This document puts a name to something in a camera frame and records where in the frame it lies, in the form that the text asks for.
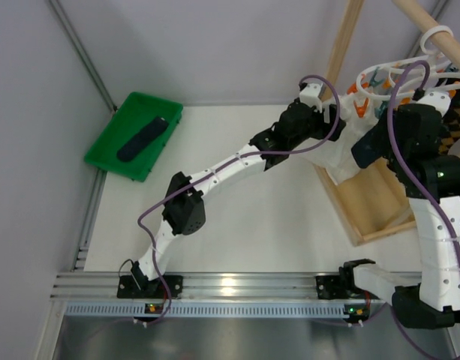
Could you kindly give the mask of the brown argyle sock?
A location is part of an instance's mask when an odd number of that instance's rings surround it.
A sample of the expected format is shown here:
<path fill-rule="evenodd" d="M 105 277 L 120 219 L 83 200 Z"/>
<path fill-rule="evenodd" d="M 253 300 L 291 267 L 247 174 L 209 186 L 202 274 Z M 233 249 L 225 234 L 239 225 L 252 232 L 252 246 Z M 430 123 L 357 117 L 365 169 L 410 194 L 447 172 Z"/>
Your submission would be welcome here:
<path fill-rule="evenodd" d="M 451 147 L 460 139 L 460 106 L 451 106 L 443 117 L 440 131 L 439 153 L 446 155 Z"/>

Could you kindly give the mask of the dark navy sock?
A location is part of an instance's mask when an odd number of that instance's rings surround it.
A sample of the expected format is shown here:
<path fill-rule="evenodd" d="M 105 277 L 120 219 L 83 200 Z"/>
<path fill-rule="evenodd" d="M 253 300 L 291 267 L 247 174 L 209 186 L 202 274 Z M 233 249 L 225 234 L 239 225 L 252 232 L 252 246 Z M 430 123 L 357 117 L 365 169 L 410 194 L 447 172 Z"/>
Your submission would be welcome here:
<path fill-rule="evenodd" d="M 143 150 L 159 138 L 168 127 L 169 123 L 164 118 L 153 118 L 116 152 L 116 158 L 124 163 L 133 161 Z"/>
<path fill-rule="evenodd" d="M 351 154 L 360 169 L 366 169 L 380 158 L 388 159 L 391 153 L 386 121 L 379 121 L 351 148 Z"/>

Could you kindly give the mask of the white clip hanger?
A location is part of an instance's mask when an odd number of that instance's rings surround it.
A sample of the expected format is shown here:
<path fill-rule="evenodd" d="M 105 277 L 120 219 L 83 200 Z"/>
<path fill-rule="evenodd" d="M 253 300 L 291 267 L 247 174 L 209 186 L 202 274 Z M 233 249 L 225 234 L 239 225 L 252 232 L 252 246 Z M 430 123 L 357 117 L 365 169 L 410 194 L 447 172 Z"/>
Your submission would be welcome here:
<path fill-rule="evenodd" d="M 426 31 L 419 41 L 421 55 L 367 67 L 341 97 L 341 113 L 355 119 L 377 119 L 397 91 L 396 104 L 416 101 L 432 92 L 460 98 L 460 66 L 433 41 L 436 35 L 453 36 L 448 26 Z"/>

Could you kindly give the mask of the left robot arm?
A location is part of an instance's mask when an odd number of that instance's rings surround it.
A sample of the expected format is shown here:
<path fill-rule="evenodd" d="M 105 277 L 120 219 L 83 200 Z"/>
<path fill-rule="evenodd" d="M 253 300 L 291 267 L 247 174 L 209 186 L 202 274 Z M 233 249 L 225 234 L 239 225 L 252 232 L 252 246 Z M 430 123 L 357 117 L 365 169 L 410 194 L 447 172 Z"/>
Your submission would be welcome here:
<path fill-rule="evenodd" d="M 170 180 L 165 198 L 153 205 L 162 208 L 157 233 L 151 233 L 150 246 L 137 261 L 132 262 L 123 277 L 125 290 L 143 297 L 158 287 L 169 287 L 163 278 L 170 258 L 172 243 L 180 237 L 200 230 L 206 222 L 205 206 L 211 198 L 249 176 L 263 173 L 279 165 L 293 154 L 301 154 L 300 145 L 309 139 L 317 149 L 328 141 L 335 142 L 345 127 L 340 103 L 325 108 L 292 102 L 271 127 L 254 135 L 237 153 L 201 172 L 176 173 Z"/>

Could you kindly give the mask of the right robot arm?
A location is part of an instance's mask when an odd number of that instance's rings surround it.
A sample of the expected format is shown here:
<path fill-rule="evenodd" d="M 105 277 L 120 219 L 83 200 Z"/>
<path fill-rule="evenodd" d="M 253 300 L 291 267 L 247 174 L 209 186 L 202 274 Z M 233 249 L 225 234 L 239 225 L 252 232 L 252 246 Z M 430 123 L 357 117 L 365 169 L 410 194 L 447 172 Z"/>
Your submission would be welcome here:
<path fill-rule="evenodd" d="M 367 291 L 387 302 L 408 329 L 460 324 L 460 158 L 439 152 L 450 104 L 446 92 L 431 90 L 413 103 L 389 106 L 351 149 L 361 168 L 384 158 L 403 184 L 416 221 L 422 274 L 413 284 L 360 259 L 340 267 L 341 282 L 349 293 Z"/>

